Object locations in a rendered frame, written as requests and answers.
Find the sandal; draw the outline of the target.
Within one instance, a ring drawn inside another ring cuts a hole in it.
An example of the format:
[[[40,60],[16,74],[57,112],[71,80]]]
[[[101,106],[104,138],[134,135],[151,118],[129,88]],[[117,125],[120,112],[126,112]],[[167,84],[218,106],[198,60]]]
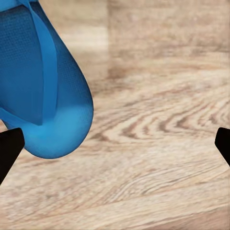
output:
[[[72,153],[91,128],[88,83],[38,0],[0,0],[0,119],[43,159]]]

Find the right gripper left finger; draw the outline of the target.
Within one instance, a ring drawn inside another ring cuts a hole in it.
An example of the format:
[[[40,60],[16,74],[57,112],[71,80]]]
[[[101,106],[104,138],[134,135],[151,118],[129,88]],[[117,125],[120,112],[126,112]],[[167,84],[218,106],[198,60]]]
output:
[[[25,140],[20,127],[0,133],[0,185],[24,146]]]

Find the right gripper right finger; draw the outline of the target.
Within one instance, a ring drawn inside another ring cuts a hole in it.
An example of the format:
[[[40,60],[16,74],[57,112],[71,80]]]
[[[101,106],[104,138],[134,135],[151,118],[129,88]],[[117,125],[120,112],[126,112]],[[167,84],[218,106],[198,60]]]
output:
[[[230,129],[218,128],[215,145],[230,166]]]

